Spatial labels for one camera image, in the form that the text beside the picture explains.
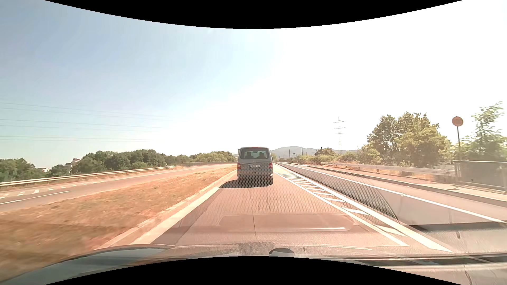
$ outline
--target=traffic sign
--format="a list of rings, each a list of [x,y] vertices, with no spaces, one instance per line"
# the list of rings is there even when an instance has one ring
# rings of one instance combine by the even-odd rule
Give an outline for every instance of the traffic sign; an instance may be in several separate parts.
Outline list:
[[[461,127],[463,125],[463,119],[461,117],[454,117],[452,118],[452,124],[455,125],[456,127]]]

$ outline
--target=guardrail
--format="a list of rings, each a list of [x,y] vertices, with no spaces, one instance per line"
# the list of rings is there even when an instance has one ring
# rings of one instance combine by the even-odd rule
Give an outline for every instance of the guardrail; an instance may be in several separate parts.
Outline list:
[[[132,169],[132,170],[121,170],[121,171],[110,171],[110,172],[100,172],[100,173],[89,173],[89,174],[79,174],[79,175],[67,175],[67,176],[59,176],[59,177],[48,177],[48,178],[39,178],[39,179],[30,179],[30,180],[18,180],[18,181],[9,181],[9,182],[0,182],[0,187],[7,186],[20,186],[20,185],[28,185],[42,182],[52,182],[52,181],[64,181],[64,180],[75,180],[84,177],[101,177],[106,175],[117,175],[117,174],[131,174],[131,173],[139,173],[139,172],[150,172],[154,170],[164,170],[175,168],[174,166],[163,166],[163,167],[152,167],[152,168],[143,168],[143,169]]]
[[[340,162],[321,162],[321,165],[338,165],[338,166],[348,166],[348,167],[357,167],[357,168],[394,170],[394,171],[401,171],[401,172],[433,174],[433,175],[450,176],[450,177],[456,176],[454,170],[447,170],[447,169],[400,167],[400,166],[389,166],[389,165],[351,164],[351,163],[340,163]]]
[[[198,165],[214,165],[214,164],[236,164],[236,161],[224,161],[224,162],[183,162],[178,163],[179,166],[188,167],[188,166],[198,166]]]

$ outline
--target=grass median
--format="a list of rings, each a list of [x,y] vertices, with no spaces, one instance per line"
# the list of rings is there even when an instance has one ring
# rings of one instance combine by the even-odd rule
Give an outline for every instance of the grass median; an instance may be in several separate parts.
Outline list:
[[[0,214],[0,280],[93,250],[236,165]]]

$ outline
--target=gray van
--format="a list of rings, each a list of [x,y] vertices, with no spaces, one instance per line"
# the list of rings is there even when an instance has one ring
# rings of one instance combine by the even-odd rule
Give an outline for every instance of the gray van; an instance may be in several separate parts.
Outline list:
[[[238,149],[238,183],[255,179],[273,184],[273,159],[269,148],[249,147]]]

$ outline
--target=mountain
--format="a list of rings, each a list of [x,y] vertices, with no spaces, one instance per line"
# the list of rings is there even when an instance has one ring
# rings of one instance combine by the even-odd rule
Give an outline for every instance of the mountain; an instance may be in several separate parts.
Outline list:
[[[291,157],[293,157],[295,155],[301,155],[301,147],[278,148],[276,150],[271,150],[271,153],[276,154],[276,156],[280,157],[280,158],[282,158],[282,157],[288,158],[289,157],[289,150],[290,150]],[[333,151],[337,154],[340,154],[340,151],[338,151],[338,150],[333,150]],[[358,150],[351,150],[351,151],[342,150],[342,154],[346,154],[347,152],[357,153],[357,151]],[[303,154],[314,155],[315,152],[317,152],[317,149],[303,148]]]

